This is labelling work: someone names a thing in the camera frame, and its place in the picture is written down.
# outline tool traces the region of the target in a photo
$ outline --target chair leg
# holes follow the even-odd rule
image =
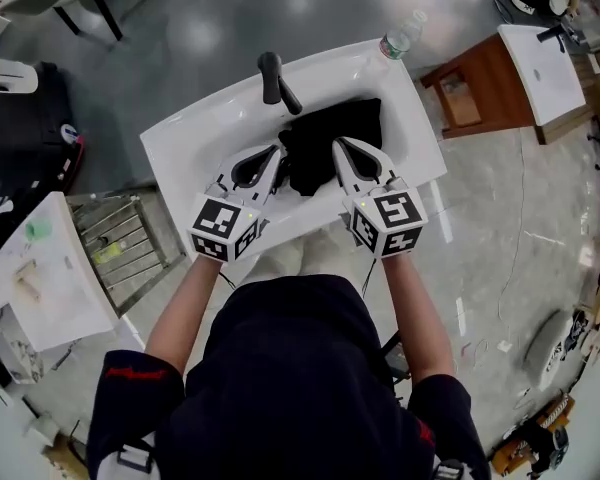
[[[62,7],[54,7],[53,10],[56,11],[58,16],[60,16],[62,18],[62,21],[65,22],[67,27],[69,27],[71,29],[71,32],[73,32],[77,36],[80,35],[80,29],[73,22],[73,20],[69,17],[69,15],[67,14],[67,11],[65,11]]]
[[[120,29],[118,28],[118,25],[116,24],[116,21],[113,19],[113,15],[111,14],[111,11],[107,7],[107,3],[104,0],[94,0],[94,1],[96,2],[98,9],[102,13],[102,17],[107,22],[107,25],[109,25],[111,32],[113,32],[113,35],[116,36],[116,39],[118,41],[120,41],[120,39],[122,39],[122,32],[120,32]]]

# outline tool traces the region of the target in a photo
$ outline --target sleeve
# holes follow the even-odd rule
[[[449,375],[433,375],[413,388],[409,411],[435,434],[440,460],[456,459],[472,468],[473,478],[491,478],[478,432],[471,419],[471,397]]]
[[[169,363],[141,352],[108,352],[87,442],[87,468],[97,478],[100,462],[129,439],[142,439],[184,400],[180,373]]]

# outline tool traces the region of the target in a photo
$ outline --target concrete floor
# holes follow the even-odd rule
[[[125,35],[116,43],[92,0],[16,18],[0,57],[54,62],[69,81],[87,150],[75,193],[153,179],[139,134],[183,107],[257,73],[264,51],[284,62],[381,37],[416,9],[429,15],[409,68],[440,64],[494,33],[491,0],[107,0]]]
[[[76,122],[89,148],[76,191],[151,179],[139,133],[255,74],[262,51],[291,61],[381,36],[392,22],[421,8],[429,24],[405,60],[420,70],[489,36],[500,22],[491,0],[145,0],[135,8],[139,0],[108,1],[115,16],[125,16],[121,43],[112,42],[97,15],[76,9],[76,21],[83,18],[81,26],[90,26],[92,35],[74,37],[48,14],[15,23],[0,45],[0,56],[52,61],[67,70]],[[449,172],[420,189],[430,222],[413,258],[451,336],[458,376],[473,397],[488,447],[555,395],[553,388],[532,391],[523,401],[530,403],[519,404],[518,393],[529,386],[521,357],[538,325],[551,310],[570,310],[594,292],[600,264],[594,247],[600,239],[597,153],[585,128],[545,147],[531,129],[440,147]],[[343,261],[364,280],[370,266],[365,251],[343,244]],[[141,338],[186,267],[183,262],[129,311]],[[199,361],[229,293],[219,280],[191,365]],[[366,301],[385,341],[396,324],[381,269],[371,277]],[[513,344],[508,353],[497,349],[502,340]],[[82,340],[58,371],[29,389],[33,405],[49,410],[68,430],[78,418],[88,421],[102,357],[116,346],[113,333]],[[404,397],[409,391],[407,382],[398,387]]]

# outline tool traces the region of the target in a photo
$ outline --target bottle cap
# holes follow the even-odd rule
[[[427,14],[424,11],[421,11],[420,9],[416,9],[415,11],[413,11],[413,17],[417,19],[420,23],[426,23],[428,19]]]

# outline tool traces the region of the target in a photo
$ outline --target water bottle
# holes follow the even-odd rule
[[[427,21],[424,11],[413,11],[413,17],[400,27],[391,29],[380,41],[380,50],[390,59],[400,59],[407,53],[422,35],[422,27]]]

